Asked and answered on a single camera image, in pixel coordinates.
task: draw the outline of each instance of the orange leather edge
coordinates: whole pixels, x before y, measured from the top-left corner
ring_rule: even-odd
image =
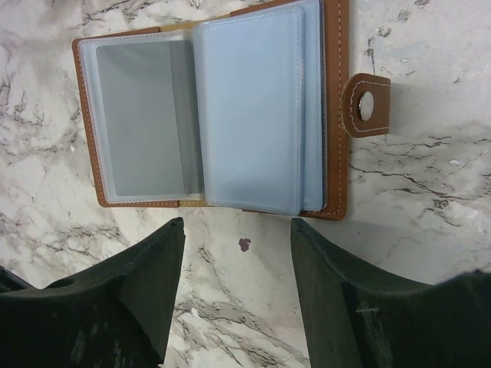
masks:
[[[368,120],[362,120],[359,110],[363,94],[370,92],[374,110]],[[390,79],[359,73],[350,78],[343,93],[343,126],[354,138],[389,133]]]
[[[230,16],[284,5],[294,0],[274,0],[233,11]],[[325,116],[327,132],[326,199],[318,212],[303,211],[300,216],[342,220],[348,210],[349,140],[342,123],[341,99],[349,74],[349,1],[323,0],[325,53]]]

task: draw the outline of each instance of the brown leather wallet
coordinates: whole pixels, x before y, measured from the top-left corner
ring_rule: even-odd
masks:
[[[235,17],[265,8],[284,5],[296,0],[273,0],[233,11],[226,17]],[[348,160],[349,139],[377,134],[387,134],[390,109],[390,80],[370,74],[356,74],[348,80],[349,68],[349,1],[323,0],[324,13],[324,62],[325,62],[325,198],[327,205],[318,212],[302,211],[300,216],[317,219],[341,220],[346,216],[348,204]],[[124,35],[148,35],[158,32],[172,32],[178,29],[189,29],[196,22],[187,22],[166,27],[146,28],[102,38]],[[91,157],[91,166],[98,202],[104,207],[169,207],[204,206],[206,201],[199,200],[156,200],[146,202],[109,203],[104,191],[104,174],[101,169],[100,155],[97,152],[94,137],[94,125],[91,117],[90,104],[85,76],[82,71],[79,43],[83,39],[74,40],[72,44],[77,81],[81,96],[81,109],[87,134],[87,144]],[[373,112],[368,119],[361,116],[361,99],[371,94],[374,101]]]

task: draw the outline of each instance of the white stitching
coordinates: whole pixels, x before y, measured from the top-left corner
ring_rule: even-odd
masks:
[[[205,205],[206,202],[204,201],[178,201],[180,205]]]
[[[354,85],[354,88],[353,88],[353,92],[351,92],[351,98],[350,98],[350,118],[351,118],[351,125],[353,125],[353,128],[359,132],[359,133],[362,133],[362,132],[374,132],[374,131],[377,131],[377,130],[386,130],[387,127],[386,126],[383,126],[383,127],[380,127],[380,128],[372,128],[372,129],[358,129],[356,124],[354,123],[354,118],[353,118],[353,97],[354,97],[354,92],[356,91],[356,89],[358,88],[358,85],[360,84],[373,84],[374,86],[381,86],[381,87],[389,87],[390,88],[390,85],[389,84],[382,84],[382,83],[375,83],[375,82],[367,82],[365,80],[361,80],[359,81],[358,83],[356,83]]]
[[[321,213],[323,215],[336,215],[341,211],[341,184],[342,184],[342,170],[341,170],[341,0],[338,0],[338,93],[339,93],[339,101],[338,101],[338,166],[339,166],[339,196],[338,196],[338,209],[334,212],[315,212],[315,211],[306,211],[307,213]]]

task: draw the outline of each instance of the black object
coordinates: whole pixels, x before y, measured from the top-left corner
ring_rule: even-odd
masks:
[[[292,220],[312,368],[490,367],[491,275],[431,286],[383,271]]]
[[[175,218],[44,290],[4,270],[0,365],[157,368],[165,357],[183,249],[183,220]]]

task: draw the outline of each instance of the gray marble veining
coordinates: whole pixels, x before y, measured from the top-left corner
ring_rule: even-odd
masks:
[[[71,41],[252,3],[0,4],[0,263],[44,287],[184,217],[165,367],[309,365],[289,221],[232,209],[99,207]],[[351,70],[391,78],[391,133],[352,142],[347,219],[309,222],[418,281],[491,270],[490,11],[487,0],[351,1]]]

